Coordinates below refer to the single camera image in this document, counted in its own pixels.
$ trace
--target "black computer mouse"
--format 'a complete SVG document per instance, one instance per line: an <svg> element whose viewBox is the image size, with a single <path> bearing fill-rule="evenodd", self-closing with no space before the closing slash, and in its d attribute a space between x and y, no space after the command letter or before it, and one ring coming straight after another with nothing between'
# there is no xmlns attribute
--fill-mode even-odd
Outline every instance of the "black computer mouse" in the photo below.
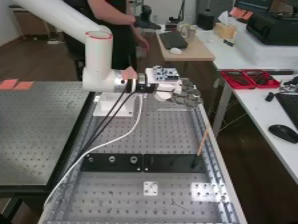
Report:
<svg viewBox="0 0 298 224"><path fill-rule="evenodd" d="M297 132L285 125L273 125L269 128L269 131L280 138L292 142L295 144L298 143L298 134Z"/></svg>

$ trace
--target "small white block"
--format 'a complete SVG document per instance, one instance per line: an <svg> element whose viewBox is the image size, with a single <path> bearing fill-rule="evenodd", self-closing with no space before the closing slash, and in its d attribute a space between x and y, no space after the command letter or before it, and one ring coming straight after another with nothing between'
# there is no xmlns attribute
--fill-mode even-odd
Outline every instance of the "small white block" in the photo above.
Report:
<svg viewBox="0 0 298 224"><path fill-rule="evenodd" d="M159 195L159 183L156 181L144 182L144 196Z"/></svg>

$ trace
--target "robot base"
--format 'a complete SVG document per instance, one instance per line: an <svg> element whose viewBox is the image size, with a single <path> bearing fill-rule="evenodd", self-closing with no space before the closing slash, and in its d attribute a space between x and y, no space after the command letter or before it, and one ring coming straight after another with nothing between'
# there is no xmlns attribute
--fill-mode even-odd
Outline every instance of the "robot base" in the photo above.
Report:
<svg viewBox="0 0 298 224"><path fill-rule="evenodd" d="M98 106L94 112L95 117L106 117L110 113L122 93L103 93L100 95L100 99L98 102ZM119 102L119 105L116 106L114 112L111 113L110 117L114 116L115 112L118 111L120 105L123 104L124 100L127 99L130 94L124 94L123 99ZM134 117L134 111L135 111L135 100L136 100L136 94L130 98L127 103L124 104L123 108L120 109L116 117Z"/></svg>

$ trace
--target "red device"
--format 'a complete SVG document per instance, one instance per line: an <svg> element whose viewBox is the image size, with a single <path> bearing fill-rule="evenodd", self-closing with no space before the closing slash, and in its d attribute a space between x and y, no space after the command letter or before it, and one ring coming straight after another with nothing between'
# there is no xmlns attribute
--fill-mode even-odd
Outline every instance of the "red device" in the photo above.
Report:
<svg viewBox="0 0 298 224"><path fill-rule="evenodd" d="M281 87L281 83L273 76L263 70L244 70L248 77L256 82L256 87L260 89L276 89Z"/></svg>
<svg viewBox="0 0 298 224"><path fill-rule="evenodd" d="M233 89L255 89L256 82L249 76L240 70L225 70L221 72L221 76L229 83Z"/></svg>

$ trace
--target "metal table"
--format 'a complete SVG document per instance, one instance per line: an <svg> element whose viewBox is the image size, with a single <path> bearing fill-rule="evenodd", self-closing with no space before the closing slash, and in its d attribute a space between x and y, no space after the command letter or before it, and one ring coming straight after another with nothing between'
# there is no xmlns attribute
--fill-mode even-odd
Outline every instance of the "metal table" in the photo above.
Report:
<svg viewBox="0 0 298 224"><path fill-rule="evenodd" d="M203 105L195 110L144 102L140 124L100 153L194 154L209 125ZM68 164L74 162L100 118L92 108ZM127 133L135 118L116 118L95 145ZM47 205L41 224L247 223L231 177L211 133L203 153L205 173L87 173L75 168ZM144 196L144 181L159 183L159 196Z"/></svg>
<svg viewBox="0 0 298 224"><path fill-rule="evenodd" d="M0 92L0 193L49 192L84 117L80 82Z"/></svg>

